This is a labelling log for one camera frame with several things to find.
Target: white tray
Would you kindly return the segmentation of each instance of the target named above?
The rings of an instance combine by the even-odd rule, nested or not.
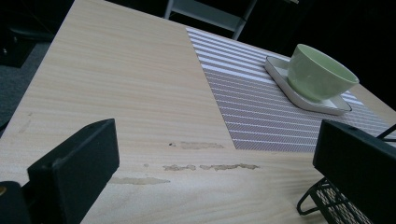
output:
[[[304,110],[315,111],[331,115],[343,115],[352,111],[352,107],[341,97],[335,96],[329,100],[312,102],[298,92],[288,83],[288,63],[287,61],[267,56],[265,69],[274,79],[285,95],[298,107]]]

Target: wood grain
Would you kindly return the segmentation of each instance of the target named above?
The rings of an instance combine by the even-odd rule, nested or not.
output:
[[[25,184],[30,164],[110,118],[120,168],[83,223],[324,222],[295,209],[321,178],[313,154],[234,148],[185,26],[100,0],[76,0],[52,42],[1,138],[2,180]]]

